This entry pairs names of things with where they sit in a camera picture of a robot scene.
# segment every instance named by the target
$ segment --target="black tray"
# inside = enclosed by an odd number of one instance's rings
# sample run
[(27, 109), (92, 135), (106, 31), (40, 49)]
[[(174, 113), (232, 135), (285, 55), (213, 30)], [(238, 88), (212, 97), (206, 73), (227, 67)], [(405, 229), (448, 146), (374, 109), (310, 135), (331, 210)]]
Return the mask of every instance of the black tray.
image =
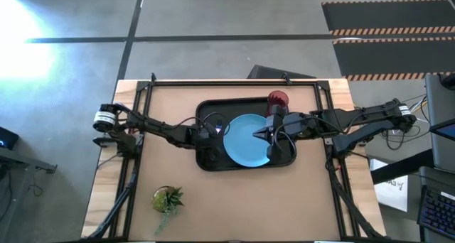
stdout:
[[(220, 112), (227, 117), (223, 119), (219, 115), (213, 115), (206, 121), (212, 125), (216, 125), (219, 121), (223, 122), (223, 128), (220, 135), (224, 135), (226, 125), (236, 117), (243, 114), (257, 114), (265, 117), (267, 113), (267, 98), (266, 97), (254, 97), (254, 98), (239, 98), (239, 99), (217, 99), (207, 100), (201, 102), (196, 108), (196, 116), (198, 118), (205, 118), (212, 112)], [(283, 151), (285, 153), (291, 153), (291, 146), (286, 141), (280, 142)], [(239, 169), (254, 169), (241, 166), (234, 162), (223, 145), (223, 138), (213, 140), (213, 145), (216, 146), (217, 150), (210, 151), (196, 151), (196, 162), (199, 167), (205, 171), (230, 171)], [(256, 167), (256, 168), (273, 168), (288, 166), (294, 162), (295, 157), (291, 158), (286, 154), (282, 154), (281, 157), (274, 160), (270, 160), (267, 164)]]

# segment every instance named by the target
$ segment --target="keyboard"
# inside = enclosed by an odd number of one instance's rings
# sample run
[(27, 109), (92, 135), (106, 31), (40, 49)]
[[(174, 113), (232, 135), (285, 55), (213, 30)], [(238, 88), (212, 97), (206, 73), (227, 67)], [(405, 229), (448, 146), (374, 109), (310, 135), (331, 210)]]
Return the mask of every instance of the keyboard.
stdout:
[(443, 194), (440, 190), (422, 187), (417, 223), (455, 240), (455, 198)]

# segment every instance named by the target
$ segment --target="blue plate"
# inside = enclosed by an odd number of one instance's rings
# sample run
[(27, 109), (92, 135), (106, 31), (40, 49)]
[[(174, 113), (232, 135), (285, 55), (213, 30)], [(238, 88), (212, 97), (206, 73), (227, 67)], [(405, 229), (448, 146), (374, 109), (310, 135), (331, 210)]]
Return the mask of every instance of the blue plate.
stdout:
[(233, 161), (252, 168), (270, 161), (267, 158), (269, 143), (253, 136), (253, 132), (265, 126), (266, 120), (256, 114), (245, 114), (230, 122), (223, 143)]

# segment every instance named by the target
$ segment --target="computer monitor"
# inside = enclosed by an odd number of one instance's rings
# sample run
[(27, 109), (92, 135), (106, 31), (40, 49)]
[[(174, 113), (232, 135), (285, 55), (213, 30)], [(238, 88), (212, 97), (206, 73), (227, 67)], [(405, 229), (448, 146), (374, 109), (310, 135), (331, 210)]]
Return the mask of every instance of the computer monitor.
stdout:
[(442, 123), (431, 126), (429, 130), (432, 133), (446, 137), (455, 141), (455, 119), (450, 119)]

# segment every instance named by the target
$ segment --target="small plant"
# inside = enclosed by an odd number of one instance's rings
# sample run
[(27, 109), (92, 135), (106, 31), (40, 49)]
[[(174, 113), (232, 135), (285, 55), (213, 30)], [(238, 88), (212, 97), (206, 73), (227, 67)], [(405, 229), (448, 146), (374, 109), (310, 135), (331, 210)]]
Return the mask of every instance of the small plant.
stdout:
[(163, 213), (163, 218), (161, 218), (161, 222), (155, 230), (155, 236), (158, 236), (163, 228), (166, 226), (169, 217), (171, 215), (178, 214), (178, 206), (182, 205), (183, 203), (180, 201), (183, 193), (180, 192), (180, 188), (174, 188), (171, 186), (163, 186), (156, 190), (153, 198), (151, 199), (151, 204), (153, 208)]

